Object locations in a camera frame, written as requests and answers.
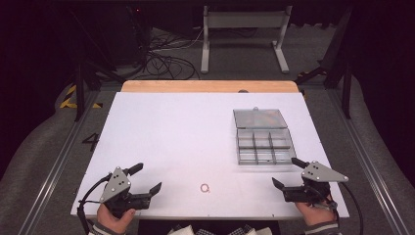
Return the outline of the person's left hand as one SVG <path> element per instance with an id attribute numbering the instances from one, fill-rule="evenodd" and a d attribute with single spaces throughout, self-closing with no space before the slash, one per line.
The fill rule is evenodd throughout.
<path id="1" fill-rule="evenodd" d="M 135 213 L 135 209 L 130 209 L 126 211 L 121 218 L 117 218 L 112 215 L 112 213 L 104 204 L 102 204 L 97 210 L 97 222 L 101 223 L 107 228 L 110 228 L 116 233 L 125 234 L 126 229 L 134 218 Z"/>

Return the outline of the white metal stand frame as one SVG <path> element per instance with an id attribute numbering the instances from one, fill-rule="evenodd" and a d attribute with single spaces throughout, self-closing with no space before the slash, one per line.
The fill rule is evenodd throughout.
<path id="1" fill-rule="evenodd" d="M 290 71 L 285 59 L 282 45 L 292 14 L 292 6 L 284 10 L 270 12 L 217 12 L 204 6 L 203 11 L 203 49 L 201 60 L 201 73 L 208 73 L 209 69 L 209 30 L 211 28 L 279 28 L 279 36 L 272 42 L 279 68 L 282 73 Z"/>

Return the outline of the aluminium floor rail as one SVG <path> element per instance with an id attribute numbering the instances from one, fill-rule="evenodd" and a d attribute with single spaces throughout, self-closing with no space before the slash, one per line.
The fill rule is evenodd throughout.
<path id="1" fill-rule="evenodd" d="M 62 172 L 69 160 L 69 155 L 72 152 L 74 141 L 78 132 L 81 129 L 82 124 L 84 123 L 86 116 L 89 114 L 93 103 L 96 101 L 98 91 L 89 91 L 86 95 L 86 101 L 84 102 L 84 111 L 80 115 L 79 120 L 75 121 L 67 135 L 67 138 L 59 152 L 59 155 L 56 157 L 56 160 L 49 171 L 48 176 L 45 181 L 42 183 L 41 189 L 37 194 L 37 197 L 18 233 L 18 235 L 32 235 L 33 230 L 36 228 L 38 221 L 43 214 L 57 184 L 62 175 Z"/>
<path id="2" fill-rule="evenodd" d="M 392 228 L 394 235 L 410 235 L 409 229 L 407 228 L 404 220 L 402 219 L 395 203 L 392 201 L 392 196 L 387 187 L 385 180 L 381 173 L 376 169 L 372 160 L 363 146 L 361 138 L 355 128 L 352 120 L 347 118 L 342 109 L 341 99 L 335 90 L 329 89 L 327 91 L 330 100 L 332 101 L 338 115 L 340 116 L 346 131 L 351 138 L 353 147 L 357 154 L 357 160 L 359 161 L 371 188 L 377 198 L 379 205 L 381 206 L 389 224 Z"/>

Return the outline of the black tripod stand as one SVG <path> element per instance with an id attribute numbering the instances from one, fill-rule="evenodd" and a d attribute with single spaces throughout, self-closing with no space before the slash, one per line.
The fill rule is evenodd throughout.
<path id="1" fill-rule="evenodd" d="M 87 85 L 90 90 L 98 91 L 101 87 L 98 76 L 95 72 L 100 72 L 104 76 L 108 77 L 110 80 L 117 81 L 120 84 L 123 84 L 126 79 L 115 74 L 114 72 L 107 70 L 105 67 L 101 66 L 99 63 L 94 62 L 88 55 L 86 49 L 86 42 L 83 39 L 84 35 L 88 33 L 83 32 L 83 25 L 78 20 L 74 13 L 71 13 L 73 20 L 75 21 L 75 31 L 72 35 L 76 35 L 74 41 L 75 46 L 72 49 L 74 52 L 74 61 L 76 64 L 75 67 L 75 79 L 74 84 L 76 85 L 76 121 L 80 121 L 85 114 L 87 109 L 86 100 L 85 100 L 85 88 L 84 85 Z"/>
<path id="2" fill-rule="evenodd" d="M 347 62 L 346 54 L 342 52 L 342 43 L 346 33 L 347 25 L 351 16 L 352 7 L 347 7 L 332 40 L 326 50 L 323 59 L 319 62 L 319 66 L 309 72 L 300 72 L 295 83 L 300 85 L 318 74 L 325 74 L 326 79 L 323 85 L 327 89 L 334 89 L 339 82 L 343 82 L 343 92 L 341 100 L 341 108 L 346 118 L 350 118 L 349 103 L 351 92 L 351 68 Z"/>

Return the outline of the clear plastic compartment box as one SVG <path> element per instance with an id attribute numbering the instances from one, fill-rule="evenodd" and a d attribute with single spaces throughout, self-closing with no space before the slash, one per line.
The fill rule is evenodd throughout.
<path id="1" fill-rule="evenodd" d="M 297 156 L 290 129 L 278 109 L 234 110 L 240 165 L 290 165 Z"/>

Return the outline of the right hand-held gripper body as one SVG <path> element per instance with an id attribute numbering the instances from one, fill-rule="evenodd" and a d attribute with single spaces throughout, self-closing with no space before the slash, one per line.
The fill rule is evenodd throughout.
<path id="1" fill-rule="evenodd" d="M 348 182 L 348 177 L 319 163 L 311 162 L 307 168 L 302 168 L 302 185 L 286 187 L 282 192 L 286 202 L 333 205 L 329 199 L 331 194 L 330 182 Z"/>

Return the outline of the black equipment case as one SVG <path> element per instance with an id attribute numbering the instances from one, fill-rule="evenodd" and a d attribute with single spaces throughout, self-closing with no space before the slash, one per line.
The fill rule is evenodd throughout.
<path id="1" fill-rule="evenodd" d="M 150 28 L 132 5 L 104 5 L 97 13 L 104 41 L 116 66 L 145 61 L 150 44 Z"/>

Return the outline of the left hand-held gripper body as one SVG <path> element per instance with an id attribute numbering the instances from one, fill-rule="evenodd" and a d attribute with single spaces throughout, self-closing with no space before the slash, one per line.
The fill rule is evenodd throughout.
<path id="1" fill-rule="evenodd" d="M 129 175 L 124 173 L 125 169 L 117 166 L 110 175 L 105 186 L 100 203 L 104 204 L 113 216 L 121 218 L 130 209 L 146 210 L 151 203 L 151 197 L 145 194 L 131 194 L 131 182 Z"/>

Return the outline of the person's right hand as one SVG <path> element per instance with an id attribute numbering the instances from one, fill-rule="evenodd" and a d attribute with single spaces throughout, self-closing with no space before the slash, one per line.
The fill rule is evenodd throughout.
<path id="1" fill-rule="evenodd" d="M 296 203 L 296 207 L 303 216 L 307 226 L 316 225 L 323 222 L 332 222 L 337 219 L 333 211 L 316 208 L 307 203 Z"/>

